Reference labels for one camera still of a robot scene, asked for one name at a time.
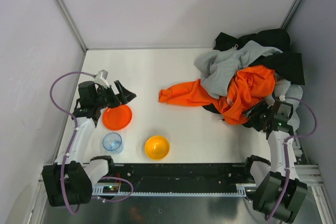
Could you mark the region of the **grey sweatshirt cloth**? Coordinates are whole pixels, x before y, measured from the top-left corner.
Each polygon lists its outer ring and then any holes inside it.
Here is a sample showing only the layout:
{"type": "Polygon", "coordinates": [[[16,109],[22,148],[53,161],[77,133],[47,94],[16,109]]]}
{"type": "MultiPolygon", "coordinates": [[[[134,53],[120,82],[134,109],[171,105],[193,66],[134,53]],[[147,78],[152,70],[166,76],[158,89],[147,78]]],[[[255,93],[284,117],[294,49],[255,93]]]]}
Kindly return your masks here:
{"type": "Polygon", "coordinates": [[[283,52],[250,40],[240,49],[237,44],[225,51],[214,49],[194,61],[194,66],[202,73],[202,87],[216,99],[227,95],[229,83],[237,71],[257,65],[275,71],[274,91],[264,98],[268,105],[274,103],[275,95],[302,98],[305,81],[300,53],[283,52]]]}

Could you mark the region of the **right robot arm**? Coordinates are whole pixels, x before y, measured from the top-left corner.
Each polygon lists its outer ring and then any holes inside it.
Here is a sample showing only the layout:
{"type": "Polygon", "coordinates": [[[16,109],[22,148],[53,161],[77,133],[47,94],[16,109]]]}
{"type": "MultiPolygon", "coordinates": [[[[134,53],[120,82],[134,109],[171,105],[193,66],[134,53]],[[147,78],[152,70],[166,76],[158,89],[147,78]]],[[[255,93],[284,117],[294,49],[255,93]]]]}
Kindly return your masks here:
{"type": "Polygon", "coordinates": [[[295,170],[294,132],[288,123],[293,105],[280,100],[273,105],[261,101],[244,115],[252,128],[265,134],[271,156],[269,161],[255,155],[248,158],[247,171],[257,186],[253,209],[264,214],[266,220],[293,223],[308,193],[295,170]]]}

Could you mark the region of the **yellow plastic bowl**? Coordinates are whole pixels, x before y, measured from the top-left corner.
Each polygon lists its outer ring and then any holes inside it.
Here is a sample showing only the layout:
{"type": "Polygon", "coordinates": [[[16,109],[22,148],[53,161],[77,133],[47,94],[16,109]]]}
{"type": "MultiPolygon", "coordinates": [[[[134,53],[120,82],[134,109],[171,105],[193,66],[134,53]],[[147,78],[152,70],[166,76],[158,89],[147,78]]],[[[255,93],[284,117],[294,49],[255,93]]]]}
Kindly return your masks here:
{"type": "Polygon", "coordinates": [[[160,135],[150,137],[144,146],[144,151],[148,158],[159,161],[166,158],[170,152],[170,143],[160,135]]]}

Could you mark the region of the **left aluminium frame post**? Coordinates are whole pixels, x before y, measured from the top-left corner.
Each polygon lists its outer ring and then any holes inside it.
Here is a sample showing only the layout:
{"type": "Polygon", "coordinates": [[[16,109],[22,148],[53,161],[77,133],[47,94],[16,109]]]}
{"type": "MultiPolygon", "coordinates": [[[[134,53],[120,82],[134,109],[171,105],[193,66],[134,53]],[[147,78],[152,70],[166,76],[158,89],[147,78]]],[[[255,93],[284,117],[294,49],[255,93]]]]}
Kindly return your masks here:
{"type": "Polygon", "coordinates": [[[79,45],[79,47],[81,48],[81,50],[86,53],[87,46],[85,45],[85,42],[70,14],[70,11],[68,10],[64,0],[54,0],[61,16],[63,17],[66,25],[68,26],[70,32],[72,33],[72,35],[74,36],[75,41],[77,42],[77,44],[79,45]]]}

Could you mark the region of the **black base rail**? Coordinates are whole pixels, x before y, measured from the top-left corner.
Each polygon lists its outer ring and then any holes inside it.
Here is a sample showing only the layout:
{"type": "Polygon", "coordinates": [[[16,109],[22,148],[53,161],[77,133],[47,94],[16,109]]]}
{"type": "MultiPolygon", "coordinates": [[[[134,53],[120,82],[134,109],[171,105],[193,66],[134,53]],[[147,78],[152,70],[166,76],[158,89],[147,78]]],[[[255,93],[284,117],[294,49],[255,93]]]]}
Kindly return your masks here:
{"type": "Polygon", "coordinates": [[[138,195],[232,195],[238,184],[253,184],[244,163],[115,164],[138,195]]]}

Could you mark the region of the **black cloth garment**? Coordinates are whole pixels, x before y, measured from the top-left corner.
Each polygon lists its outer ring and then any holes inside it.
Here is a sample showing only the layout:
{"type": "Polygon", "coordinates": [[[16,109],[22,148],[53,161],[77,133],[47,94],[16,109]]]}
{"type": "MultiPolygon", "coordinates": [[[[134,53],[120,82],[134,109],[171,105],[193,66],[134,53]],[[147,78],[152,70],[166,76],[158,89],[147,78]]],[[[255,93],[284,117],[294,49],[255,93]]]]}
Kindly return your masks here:
{"type": "Polygon", "coordinates": [[[245,112],[275,95],[301,99],[305,84],[302,57],[290,50],[284,29],[239,38],[220,33],[215,47],[194,61],[203,75],[197,88],[202,106],[227,124],[251,127],[245,112]]]}

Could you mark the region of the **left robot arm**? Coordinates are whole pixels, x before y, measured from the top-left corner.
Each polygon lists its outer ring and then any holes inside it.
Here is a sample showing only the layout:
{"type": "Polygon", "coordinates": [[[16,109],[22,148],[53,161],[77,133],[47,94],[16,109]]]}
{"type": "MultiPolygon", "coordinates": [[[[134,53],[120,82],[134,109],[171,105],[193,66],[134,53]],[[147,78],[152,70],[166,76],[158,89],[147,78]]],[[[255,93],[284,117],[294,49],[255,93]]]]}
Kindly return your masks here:
{"type": "Polygon", "coordinates": [[[113,159],[109,156],[93,157],[87,166],[83,166],[86,147],[97,127],[101,110],[119,108],[136,98],[136,94],[119,81],[114,84],[119,91],[117,94],[110,85],[95,81],[78,85],[79,98],[71,115],[73,124],[68,146],[42,171],[52,207],[89,203],[95,184],[114,170],[113,159]]]}

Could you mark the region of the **orange plastic plate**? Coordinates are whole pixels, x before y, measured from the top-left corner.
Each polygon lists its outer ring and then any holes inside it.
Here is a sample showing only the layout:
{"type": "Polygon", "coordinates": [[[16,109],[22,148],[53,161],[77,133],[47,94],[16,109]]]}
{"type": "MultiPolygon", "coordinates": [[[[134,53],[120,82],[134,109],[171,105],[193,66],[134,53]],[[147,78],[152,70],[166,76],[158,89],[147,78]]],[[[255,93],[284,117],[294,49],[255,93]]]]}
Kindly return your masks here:
{"type": "Polygon", "coordinates": [[[104,126],[112,131],[127,127],[132,121],[133,113],[129,106],[121,105],[117,108],[107,108],[102,115],[104,126]]]}

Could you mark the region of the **clear blue plastic cup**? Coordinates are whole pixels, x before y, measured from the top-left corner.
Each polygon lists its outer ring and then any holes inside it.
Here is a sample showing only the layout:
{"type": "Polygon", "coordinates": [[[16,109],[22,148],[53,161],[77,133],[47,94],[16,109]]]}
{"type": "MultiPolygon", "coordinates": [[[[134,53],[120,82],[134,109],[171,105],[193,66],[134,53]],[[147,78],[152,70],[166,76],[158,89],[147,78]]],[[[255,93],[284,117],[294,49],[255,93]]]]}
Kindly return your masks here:
{"type": "Polygon", "coordinates": [[[103,138],[102,146],[112,154],[120,154],[123,151],[124,141],[119,133],[111,132],[103,138]]]}

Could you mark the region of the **orange cloth garment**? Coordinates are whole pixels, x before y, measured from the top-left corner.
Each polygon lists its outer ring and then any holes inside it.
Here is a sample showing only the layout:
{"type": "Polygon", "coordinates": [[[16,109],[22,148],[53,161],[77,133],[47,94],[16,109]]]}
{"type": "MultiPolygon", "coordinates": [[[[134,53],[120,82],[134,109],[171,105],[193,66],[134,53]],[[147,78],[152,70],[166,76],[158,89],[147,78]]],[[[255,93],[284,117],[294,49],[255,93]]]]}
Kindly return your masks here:
{"type": "Polygon", "coordinates": [[[271,95],[276,82],[274,70],[258,65],[238,71],[229,83],[228,94],[221,98],[211,97],[197,79],[162,89],[159,102],[189,107],[213,105],[227,124],[242,125],[248,121],[243,113],[271,95]]]}

